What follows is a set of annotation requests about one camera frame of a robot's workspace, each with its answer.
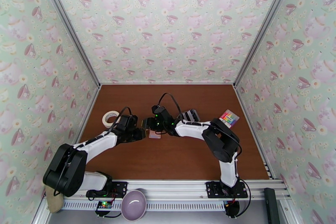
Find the black cable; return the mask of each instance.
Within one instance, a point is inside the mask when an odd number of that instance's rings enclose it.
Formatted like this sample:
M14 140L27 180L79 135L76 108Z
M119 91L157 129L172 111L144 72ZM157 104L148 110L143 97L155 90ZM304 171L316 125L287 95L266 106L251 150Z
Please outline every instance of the black cable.
M175 98L174 98L174 96L173 96L172 94L170 94L170 93L164 93L164 94L161 96L161 98L160 98L159 102L157 103L157 105L160 105L161 100L163 99L163 97L164 97L165 95L169 95L169 96L171 97L171 99L173 100L173 102L175 103L175 105L176 105L176 107L177 107L177 110L178 110L178 113L179 113L181 122L182 122L183 124L185 124L185 122L184 122L184 120L183 120L183 117L182 117L182 112L181 112L180 106L179 106L179 104L176 102L176 100L175 100Z
M238 179L238 180L241 180L242 182L244 182L244 184L246 185L246 187L249 189L249 202L248 202L247 206L245 207L245 209L244 209L241 213L239 213L238 215L236 215L235 218L237 218L237 217L243 215L244 212L246 212L246 210L248 209L248 207L249 207L249 205L250 205L250 203L251 203L251 190L250 190L248 184L247 184L243 179L240 179L239 177L237 177L237 179Z
M157 134L157 135L162 135L162 134L167 134L167 132L164 132L164 133L158 133L158 132L155 132L155 134Z
M69 157L68 157L68 159L66 160L66 162L65 162L65 164L64 164L64 166L63 166L63 169L62 169L62 171L60 172L60 176L59 176L59 178L58 178L58 180L57 180L57 183L56 183L56 186L55 186L55 189L54 189L54 197L60 194L60 192L56 193L56 191L57 191L57 187L58 187L58 185L59 185L59 183L60 183L60 179L62 178L63 172L64 172L64 170L66 169L66 167L67 167L67 165L68 165L68 163L69 163L69 161L70 161L72 155L74 154L74 152L76 152L76 149L79 148L79 147L81 147L81 146L82 146L82 144L78 145L77 147L75 147L74 149L71 150L71 152L70 152L70 154L69 154Z
M239 157L242 153L243 153L243 149L242 149L242 147L239 144L239 153L237 154L237 157Z
M121 215L121 213L119 213L118 215L116 215L116 216L104 216L103 218L117 218L117 217L119 217Z
M123 112L128 109L129 110L129 115L132 115L132 111L128 106L125 106L119 113L119 115L116 117L116 119L114 120L114 122L112 123L111 127L108 129L108 132L105 134L107 135L108 133L110 133L112 131L112 129L114 128L114 126L116 125L117 120L121 117L121 115L123 114Z
M167 129L167 127L165 126L165 122L163 122L162 125L163 125L163 129L165 129L165 131L166 131L165 133L167 134L167 133L168 133L168 129Z

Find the teapot pattern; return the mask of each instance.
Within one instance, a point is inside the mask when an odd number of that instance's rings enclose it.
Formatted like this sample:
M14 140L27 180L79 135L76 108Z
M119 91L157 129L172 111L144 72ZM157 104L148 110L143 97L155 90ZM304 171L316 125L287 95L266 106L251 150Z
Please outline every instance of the teapot pattern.
M50 0L1 0L0 15L0 223L29 223L44 170L73 142L95 84ZM81 19L96 28L96 16Z
M335 16L335 0L284 0L237 85L303 223L336 221Z
M233 82L273 0L61 1L99 80L115 84Z

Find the colorful box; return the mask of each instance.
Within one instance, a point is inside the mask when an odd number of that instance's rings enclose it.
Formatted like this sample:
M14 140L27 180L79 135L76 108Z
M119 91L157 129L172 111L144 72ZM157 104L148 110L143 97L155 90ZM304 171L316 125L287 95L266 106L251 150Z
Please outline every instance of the colorful box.
M231 128L239 119L239 117L231 110L226 110L219 118L228 128Z

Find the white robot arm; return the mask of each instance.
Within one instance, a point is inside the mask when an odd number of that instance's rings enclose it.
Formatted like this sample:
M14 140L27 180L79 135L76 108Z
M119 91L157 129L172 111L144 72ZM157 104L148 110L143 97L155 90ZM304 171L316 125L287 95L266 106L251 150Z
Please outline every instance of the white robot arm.
M203 123L174 120L164 107L156 105L152 110L155 118L145 119L145 124L142 125L144 129L136 128L136 116L121 116L112 129L104 131L95 138L73 146L61 145L45 172L44 184L68 197L78 190L100 191L106 184L106 175L86 172L86 164L103 151L120 143L143 139L146 129L162 131L164 127L164 130L173 136L204 140L219 160L222 189L232 194L230 190L238 181L236 167L238 137L219 119Z
M210 122L198 122L200 125L195 125L196 122L193 122L194 124L188 124L187 120L184 120L184 123L180 121L176 125L175 130L179 136L193 137L203 141L205 140L203 137L203 132L206 129L209 129L209 126L211 125ZM236 168L236 157L237 152L234 152L230 162L222 162L218 160L221 176L220 181L228 187L233 187L237 182L238 173Z

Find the black bar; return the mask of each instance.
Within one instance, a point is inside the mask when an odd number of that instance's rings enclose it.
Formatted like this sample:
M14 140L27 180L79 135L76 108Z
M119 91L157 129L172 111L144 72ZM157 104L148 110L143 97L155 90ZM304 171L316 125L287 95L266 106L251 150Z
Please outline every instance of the black bar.
M265 188L265 202L267 209L267 218L269 224L280 224L278 204L276 202L276 193L274 189Z

